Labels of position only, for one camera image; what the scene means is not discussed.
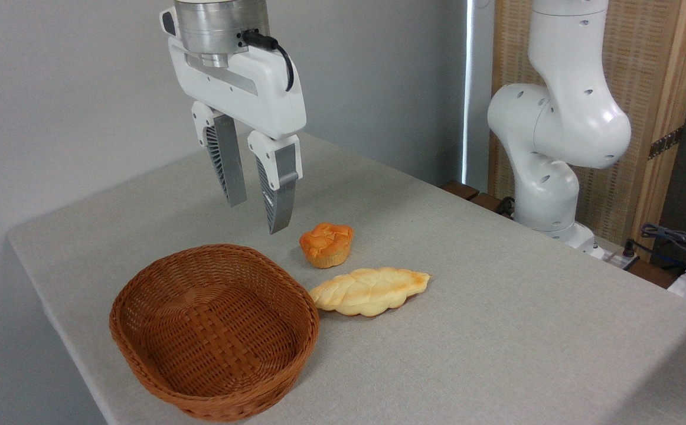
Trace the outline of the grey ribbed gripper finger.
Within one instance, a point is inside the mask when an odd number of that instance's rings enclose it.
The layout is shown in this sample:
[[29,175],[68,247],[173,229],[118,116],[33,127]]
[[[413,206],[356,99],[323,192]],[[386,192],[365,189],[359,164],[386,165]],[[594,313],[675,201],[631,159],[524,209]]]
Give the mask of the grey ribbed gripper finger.
[[274,140],[259,131],[248,136],[256,156],[270,234],[286,228],[292,218],[297,180],[303,177],[300,139],[292,135]]
[[227,201],[232,207],[242,204],[247,198],[235,121],[198,100],[191,113],[199,143],[208,151]]

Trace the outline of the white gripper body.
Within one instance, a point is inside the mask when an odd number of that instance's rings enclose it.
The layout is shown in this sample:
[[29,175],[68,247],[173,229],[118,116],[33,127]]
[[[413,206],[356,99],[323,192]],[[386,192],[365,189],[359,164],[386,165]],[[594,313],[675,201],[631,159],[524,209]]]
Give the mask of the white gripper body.
[[273,139],[307,123],[289,57],[270,43],[264,6],[172,6],[160,14],[184,92]]

